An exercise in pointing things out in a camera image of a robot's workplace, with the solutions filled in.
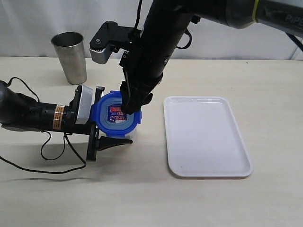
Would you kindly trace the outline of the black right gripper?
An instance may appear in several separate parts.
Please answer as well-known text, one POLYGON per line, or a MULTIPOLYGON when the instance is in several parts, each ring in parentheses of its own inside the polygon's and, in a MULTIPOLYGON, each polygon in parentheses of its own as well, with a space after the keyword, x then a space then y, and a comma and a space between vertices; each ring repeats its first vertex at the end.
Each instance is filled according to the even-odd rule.
POLYGON ((163 70, 172 55, 172 41, 136 40, 122 49, 125 52, 120 66, 125 79, 120 86, 121 110, 133 114, 151 102, 152 90, 162 80, 163 70))

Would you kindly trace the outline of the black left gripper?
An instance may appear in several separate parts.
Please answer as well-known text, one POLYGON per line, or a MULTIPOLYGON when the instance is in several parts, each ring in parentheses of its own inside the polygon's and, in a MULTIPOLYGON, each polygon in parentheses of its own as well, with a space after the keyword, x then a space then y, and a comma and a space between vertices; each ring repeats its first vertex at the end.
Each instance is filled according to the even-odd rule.
MULTIPOLYGON (((97 101, 101 99, 104 91, 105 91, 104 87, 101 86, 96 87, 96 90, 93 91, 92 105, 97 103, 97 101)), ((87 154, 86 154, 87 161, 96 161, 97 151, 103 151, 105 149, 116 147, 116 146, 131 145, 133 143, 133 141, 130 139, 119 139, 119 138, 111 138, 104 136, 101 136, 100 139, 98 139, 99 130, 97 129, 96 123, 92 122, 90 118, 84 125, 75 124, 77 113, 78 113, 79 102, 80 102, 80 94, 81 94, 81 88, 80 86, 78 86, 75 89, 74 98, 70 101, 69 105, 64 108, 64 114, 63 114, 64 121, 63 121, 62 131, 66 133, 89 136, 87 154)))

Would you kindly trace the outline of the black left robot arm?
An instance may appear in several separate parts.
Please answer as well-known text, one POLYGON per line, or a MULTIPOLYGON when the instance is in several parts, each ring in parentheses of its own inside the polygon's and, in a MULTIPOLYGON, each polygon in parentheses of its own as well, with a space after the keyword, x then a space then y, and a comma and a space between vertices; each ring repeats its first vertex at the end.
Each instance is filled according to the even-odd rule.
POLYGON ((10 131, 54 131, 88 135, 87 161, 96 160, 97 151, 132 144, 130 139, 99 136, 96 122, 90 120, 91 106, 105 90, 96 94, 86 85, 79 85, 69 105, 40 102, 22 93, 15 93, 10 82, 0 83, 0 123, 10 131))

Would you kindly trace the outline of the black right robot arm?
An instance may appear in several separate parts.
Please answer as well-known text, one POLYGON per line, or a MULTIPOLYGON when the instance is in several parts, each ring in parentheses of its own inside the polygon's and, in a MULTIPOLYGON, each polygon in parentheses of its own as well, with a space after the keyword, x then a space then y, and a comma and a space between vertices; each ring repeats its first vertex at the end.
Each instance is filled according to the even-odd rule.
POLYGON ((122 111, 132 114, 152 100, 163 70, 190 23, 199 19, 244 29, 254 23, 303 35, 300 0, 155 0, 140 37, 134 39, 121 66, 122 111))

